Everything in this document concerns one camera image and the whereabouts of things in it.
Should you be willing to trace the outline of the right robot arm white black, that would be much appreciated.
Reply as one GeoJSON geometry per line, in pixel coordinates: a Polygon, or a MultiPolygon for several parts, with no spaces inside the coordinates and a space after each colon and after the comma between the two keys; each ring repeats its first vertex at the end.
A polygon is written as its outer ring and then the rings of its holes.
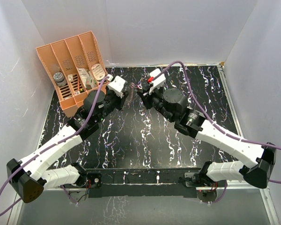
{"type": "Polygon", "coordinates": [[[218,130],[197,110],[188,106],[187,97],[176,89],[150,88],[137,92],[147,109],[155,108],[174,128],[193,139],[209,143],[237,158],[233,162],[207,161],[199,173],[186,175],[185,183],[210,186],[221,180],[246,181],[256,188],[266,188],[275,164],[276,148],[271,144],[245,143],[226,129],[218,130]]]}

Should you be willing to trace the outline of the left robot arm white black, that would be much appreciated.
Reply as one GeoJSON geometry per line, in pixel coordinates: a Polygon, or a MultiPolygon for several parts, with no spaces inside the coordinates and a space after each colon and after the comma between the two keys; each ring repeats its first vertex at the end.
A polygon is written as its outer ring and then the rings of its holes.
{"type": "Polygon", "coordinates": [[[25,203],[36,200],[45,190],[70,184],[83,187],[87,183],[87,172],[78,163],[72,163],[59,169],[50,166],[66,152],[79,145],[99,129],[99,123],[114,109],[121,110],[129,95],[115,91],[94,90],[84,99],[83,105],[71,117],[67,124],[46,144],[29,156],[7,163],[9,182],[25,203]]]}

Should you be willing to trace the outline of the red keyring with keys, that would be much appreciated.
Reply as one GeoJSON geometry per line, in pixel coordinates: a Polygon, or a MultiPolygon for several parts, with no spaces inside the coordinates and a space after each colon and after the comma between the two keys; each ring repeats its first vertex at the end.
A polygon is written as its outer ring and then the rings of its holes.
{"type": "Polygon", "coordinates": [[[137,91],[141,90],[141,88],[139,87],[139,85],[132,82],[129,84],[129,88],[127,90],[129,94],[126,99],[126,105],[130,106],[131,103],[133,102],[134,95],[137,93],[137,91]]]}

